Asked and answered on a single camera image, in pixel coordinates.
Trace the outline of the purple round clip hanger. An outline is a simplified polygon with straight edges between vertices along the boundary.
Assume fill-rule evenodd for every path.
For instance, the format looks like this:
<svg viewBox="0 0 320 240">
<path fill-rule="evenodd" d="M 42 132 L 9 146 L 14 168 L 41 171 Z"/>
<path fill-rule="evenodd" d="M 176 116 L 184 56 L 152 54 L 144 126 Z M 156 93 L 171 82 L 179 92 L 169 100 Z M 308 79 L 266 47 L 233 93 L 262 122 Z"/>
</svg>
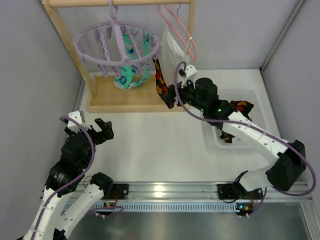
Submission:
<svg viewBox="0 0 320 240">
<path fill-rule="evenodd" d="M 152 58 L 159 52 L 160 40 L 150 28 L 117 18 L 118 7 L 109 2 L 109 18 L 90 25 L 74 37 L 74 48 L 84 64 L 94 64 L 108 76 L 111 72 L 121 76 L 121 67 L 131 65 L 136 73 L 150 70 Z M 128 34 L 136 59 L 130 60 L 123 35 Z"/>
</svg>

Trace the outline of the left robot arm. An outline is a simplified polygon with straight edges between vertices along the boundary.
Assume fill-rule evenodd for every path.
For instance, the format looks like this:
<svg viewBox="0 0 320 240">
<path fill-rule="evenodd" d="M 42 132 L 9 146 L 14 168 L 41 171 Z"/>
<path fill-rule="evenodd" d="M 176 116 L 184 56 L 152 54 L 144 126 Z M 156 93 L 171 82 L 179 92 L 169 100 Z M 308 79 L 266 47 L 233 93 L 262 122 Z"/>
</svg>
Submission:
<svg viewBox="0 0 320 240">
<path fill-rule="evenodd" d="M 43 198 L 33 223 L 22 240 L 66 240 L 92 205 L 113 188 L 113 179 L 102 172 L 95 173 L 85 191 L 64 212 L 63 209 L 91 168 L 96 147 L 114 138 L 111 121 L 96 118 L 100 127 L 86 125 L 79 112 L 60 117 L 68 137 L 61 148 L 60 160 L 50 169 L 44 184 Z"/>
</svg>

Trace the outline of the mint green patterned sock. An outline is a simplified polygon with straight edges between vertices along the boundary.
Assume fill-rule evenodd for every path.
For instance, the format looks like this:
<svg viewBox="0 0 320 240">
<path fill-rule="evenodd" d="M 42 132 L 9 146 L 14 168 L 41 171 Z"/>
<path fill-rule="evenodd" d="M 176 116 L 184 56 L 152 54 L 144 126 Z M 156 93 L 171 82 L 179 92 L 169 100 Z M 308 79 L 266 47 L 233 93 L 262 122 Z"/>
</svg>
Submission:
<svg viewBox="0 0 320 240">
<path fill-rule="evenodd" d="M 123 40 L 127 56 L 130 60 L 135 60 L 135 51 L 128 33 L 123 35 Z M 132 68 L 131 65 L 123 65 L 121 67 L 120 77 L 116 76 L 113 83 L 118 89 L 131 89 L 134 87 L 133 78 L 135 74 L 136 71 Z"/>
</svg>

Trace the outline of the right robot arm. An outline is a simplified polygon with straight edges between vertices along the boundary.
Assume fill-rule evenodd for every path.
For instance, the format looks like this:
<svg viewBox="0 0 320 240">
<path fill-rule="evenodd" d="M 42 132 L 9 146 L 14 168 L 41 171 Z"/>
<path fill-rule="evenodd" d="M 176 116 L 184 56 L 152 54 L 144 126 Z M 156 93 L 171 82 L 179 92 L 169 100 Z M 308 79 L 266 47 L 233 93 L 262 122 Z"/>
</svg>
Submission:
<svg viewBox="0 0 320 240">
<path fill-rule="evenodd" d="M 201 121 L 236 137 L 267 160 L 267 166 L 245 170 L 233 181 L 232 189 L 240 197 L 247 192 L 268 187 L 287 194 L 307 168 L 302 142 L 288 142 L 255 125 L 227 100 L 219 98 L 218 88 L 209 78 L 172 84 L 161 99 L 169 109 L 174 105 L 196 108 L 202 112 Z"/>
</svg>

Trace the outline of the black red argyle sock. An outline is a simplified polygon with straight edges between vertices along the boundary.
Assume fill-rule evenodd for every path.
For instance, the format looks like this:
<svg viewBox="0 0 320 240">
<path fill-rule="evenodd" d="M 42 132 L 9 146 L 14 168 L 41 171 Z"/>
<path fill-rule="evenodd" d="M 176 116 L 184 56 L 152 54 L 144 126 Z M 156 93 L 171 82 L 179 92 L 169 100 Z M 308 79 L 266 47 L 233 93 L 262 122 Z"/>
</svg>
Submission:
<svg viewBox="0 0 320 240">
<path fill-rule="evenodd" d="M 153 65 L 155 67 L 155 87 L 156 93 L 159 95 L 160 99 L 165 102 L 165 96 L 169 92 L 169 88 L 165 82 L 160 61 L 158 58 L 152 58 Z"/>
<path fill-rule="evenodd" d="M 239 100 L 239 101 L 230 101 L 229 103 L 233 108 L 240 111 L 248 120 L 252 121 L 252 118 L 249 116 L 249 113 L 254 108 L 254 104 L 249 101 Z"/>
</svg>

